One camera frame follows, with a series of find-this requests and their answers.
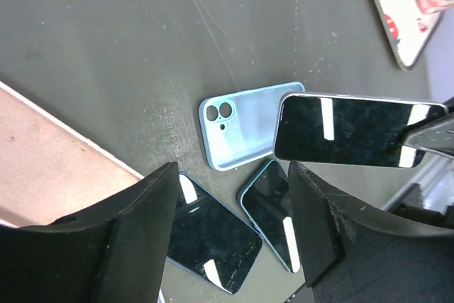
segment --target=scratch on table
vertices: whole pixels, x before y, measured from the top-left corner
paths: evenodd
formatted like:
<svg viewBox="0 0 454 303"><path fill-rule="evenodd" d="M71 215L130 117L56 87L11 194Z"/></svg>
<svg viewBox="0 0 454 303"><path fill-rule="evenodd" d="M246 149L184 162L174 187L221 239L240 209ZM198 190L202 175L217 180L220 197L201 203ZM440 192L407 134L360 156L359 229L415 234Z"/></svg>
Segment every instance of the scratch on table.
<svg viewBox="0 0 454 303"><path fill-rule="evenodd" d="M205 12L210 16L211 20L221 29L222 32L224 32L224 35L227 35L227 32L222 28L222 26L219 25L219 23L216 21L216 19L213 18L211 13L208 11L208 9L205 7L204 3L202 0L198 0L199 3L201 4L201 7L204 8Z"/></svg>
<svg viewBox="0 0 454 303"><path fill-rule="evenodd" d="M216 45L216 47L217 47L219 53L221 54L222 59L224 60L224 62L225 62L226 65L227 65L228 71L230 72L230 74L231 74L231 76L232 76L232 79L233 79L233 82L235 83L236 89L239 90L240 87L238 86L238 83L237 83L237 81L236 81L235 75L233 74L232 69L230 68L230 65L228 64L227 59L225 58L224 54L222 53L221 48L220 48L219 45L218 45L218 42L216 42L216 39L215 39L213 33L211 32L208 23L206 22L206 19L205 19L205 17L204 17L204 14L201 12L201 9L200 9L200 7L199 7L197 1L196 1L196 0L192 0L192 1L193 1L194 4L196 5L197 10L199 10L200 16L201 16L201 18L203 19L203 21L204 21L204 23L205 23L205 26L206 26L206 28L208 29L208 32L210 33L210 36L211 36L211 38L212 38L213 41L214 41L214 44Z"/></svg>

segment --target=blue phone frame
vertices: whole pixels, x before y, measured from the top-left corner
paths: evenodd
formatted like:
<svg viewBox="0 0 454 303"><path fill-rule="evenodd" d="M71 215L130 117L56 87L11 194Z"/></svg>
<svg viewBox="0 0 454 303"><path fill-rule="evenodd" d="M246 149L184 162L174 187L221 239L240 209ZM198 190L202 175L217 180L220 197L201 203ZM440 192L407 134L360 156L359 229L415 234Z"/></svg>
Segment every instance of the blue phone frame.
<svg viewBox="0 0 454 303"><path fill-rule="evenodd" d="M287 266L287 264L284 262L280 254L276 251L275 247L271 244L270 240L267 238L267 236L263 233L262 229L258 226L258 224L255 222L255 220L252 218L252 216L249 214L248 210L244 207L243 205L243 197L245 193L251 188L251 186L254 184L254 182L257 181L257 179L263 174L263 172L273 163L277 162L280 167L282 167L279 163L279 161L275 159L269 159L265 161L263 165L260 166L258 171L249 179L249 181L246 183L246 185L240 189L236 195L236 201L238 203L238 206L241 207L245 215L248 217L249 222L254 226L255 230L259 233L259 235L262 237L262 239L268 244L268 246L271 248L272 252L279 258L280 262L283 264L284 268L290 272L290 273L297 273L301 269L301 261L300 261L300 266L297 272L293 272L290 270L290 268Z"/></svg>
<svg viewBox="0 0 454 303"><path fill-rule="evenodd" d="M262 243L260 244L260 249L257 253L257 257L258 255L260 254L260 252L262 251L262 247L263 247L263 237L260 235L260 233L257 232L257 230L255 230L253 227L251 227L244 219L242 219L239 215L237 215L235 212L233 212L231 209L229 209L226 205L224 205L218 198L216 198L212 193L208 192L202 185L200 185L196 180L194 180L192 177L190 177L187 173L184 173L184 172L179 172L178 175L184 175L185 177L187 177L189 180L191 180L194 184L196 184L197 186L199 186L200 188L202 188L202 190L204 190L210 197L212 197L213 199L215 199L222 207L224 207L225 209L227 209L230 213L232 213L234 216L236 216L238 219L240 219L252 232L255 232L260 240L262 241ZM230 293L228 292L227 290L224 290L222 287L218 287L216 286L215 284L211 283L210 281L206 280L205 278L201 277L198 273L195 273L194 271L186 268L185 266L183 266L182 264L178 263L177 261L171 259L169 256L166 256L166 259L168 259L171 263L175 264L176 266L178 266L179 268L183 269L183 270L186 270L187 272L193 274L194 276L200 278L201 280L203 280L204 282L207 282L208 284L210 284L211 286L217 288L217 289L220 289L222 290L223 292L227 293L227 294L235 294L235 293ZM250 271L248 272L248 275L246 276L245 278L245 281L247 280L247 278L249 277L249 274L250 274Z"/></svg>

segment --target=phone screen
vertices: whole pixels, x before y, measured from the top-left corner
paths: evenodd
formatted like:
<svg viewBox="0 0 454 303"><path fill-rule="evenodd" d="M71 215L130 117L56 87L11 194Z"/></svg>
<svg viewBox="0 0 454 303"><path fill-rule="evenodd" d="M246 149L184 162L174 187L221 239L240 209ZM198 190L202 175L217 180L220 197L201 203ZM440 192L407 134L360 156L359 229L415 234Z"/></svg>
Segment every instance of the phone screen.
<svg viewBox="0 0 454 303"><path fill-rule="evenodd" d="M187 175L180 174L167 257L186 270L236 293L262 247L262 239Z"/></svg>
<svg viewBox="0 0 454 303"><path fill-rule="evenodd" d="M424 152L402 145L415 123L446 114L440 104L290 96L275 141L281 160L410 168Z"/></svg>
<svg viewBox="0 0 454 303"><path fill-rule="evenodd" d="M255 181L241 194L240 204L290 272L300 268L287 176L277 161L259 171Z"/></svg>

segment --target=gray table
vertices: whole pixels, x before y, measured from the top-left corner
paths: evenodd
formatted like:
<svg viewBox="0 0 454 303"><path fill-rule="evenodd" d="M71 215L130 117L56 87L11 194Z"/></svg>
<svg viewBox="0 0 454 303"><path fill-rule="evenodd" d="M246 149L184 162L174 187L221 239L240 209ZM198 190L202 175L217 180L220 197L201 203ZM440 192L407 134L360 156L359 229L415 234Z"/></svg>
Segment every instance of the gray table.
<svg viewBox="0 0 454 303"><path fill-rule="evenodd" d="M372 0L0 0L0 80L145 174L178 160L239 212L258 162L206 164L201 100L298 80L314 92L428 98L423 62L402 72ZM384 204L414 173L313 165ZM167 262L168 302L282 302L304 281L264 247L228 296Z"/></svg>

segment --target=table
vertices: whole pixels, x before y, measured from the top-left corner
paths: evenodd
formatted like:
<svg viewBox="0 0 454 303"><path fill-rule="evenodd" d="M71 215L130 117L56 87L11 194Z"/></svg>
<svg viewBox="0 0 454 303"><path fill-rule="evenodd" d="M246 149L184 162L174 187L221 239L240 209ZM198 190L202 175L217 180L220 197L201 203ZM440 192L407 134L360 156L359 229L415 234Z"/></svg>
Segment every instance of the table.
<svg viewBox="0 0 454 303"><path fill-rule="evenodd" d="M0 0L0 80L147 174L177 160L239 214L260 162L206 164L199 103L300 81L313 92L429 97L423 60L399 70L372 0ZM415 170L310 165L383 205ZM283 302L304 281L264 247L229 296L167 262L168 302Z"/></svg>

